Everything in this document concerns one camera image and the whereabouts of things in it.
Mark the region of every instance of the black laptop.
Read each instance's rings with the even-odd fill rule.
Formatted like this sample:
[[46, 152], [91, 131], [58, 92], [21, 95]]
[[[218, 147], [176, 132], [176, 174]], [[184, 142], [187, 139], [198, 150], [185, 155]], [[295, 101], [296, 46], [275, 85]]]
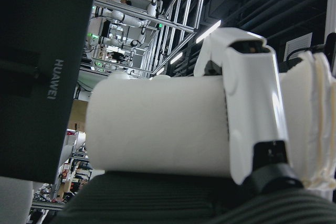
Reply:
[[0, 3], [0, 176], [53, 183], [93, 0]]

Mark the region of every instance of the metal frame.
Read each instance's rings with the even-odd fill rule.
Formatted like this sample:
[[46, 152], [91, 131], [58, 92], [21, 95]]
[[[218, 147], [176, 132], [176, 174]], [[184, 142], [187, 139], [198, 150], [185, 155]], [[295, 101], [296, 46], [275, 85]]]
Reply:
[[[329, 33], [336, 33], [336, 0], [328, 0], [327, 5], [327, 17], [325, 21], [325, 34], [324, 42], [327, 39]], [[336, 64], [335, 59], [332, 59], [332, 74], [336, 76]]]
[[[164, 16], [152, 17], [145, 13], [143, 10], [134, 8], [132, 6], [123, 5], [113, 1], [102, 1], [95, 0], [94, 4], [102, 8], [109, 8], [113, 10], [118, 10], [124, 14], [131, 15], [137, 18], [147, 19], [156, 24], [162, 24], [161, 30], [153, 30], [152, 40], [150, 41], [147, 49], [142, 56], [142, 63], [140, 68], [130, 67], [123, 64], [112, 63], [106, 61], [111, 65], [116, 67], [124, 67], [140, 72], [140, 75], [133, 75], [139, 78], [149, 78], [150, 76], [156, 74], [164, 65], [169, 62], [174, 56], [176, 56], [180, 50], [186, 45], [196, 34], [196, 30], [199, 28], [201, 12], [204, 0], [197, 1], [197, 9], [192, 22], [193, 26], [190, 26], [190, 6], [192, 0], [186, 0], [186, 8], [183, 13], [182, 23], [178, 23], [178, 17], [180, 14], [181, 0], [172, 0], [168, 6]], [[176, 30], [180, 30], [180, 37], [178, 45], [173, 48], [173, 42]]]

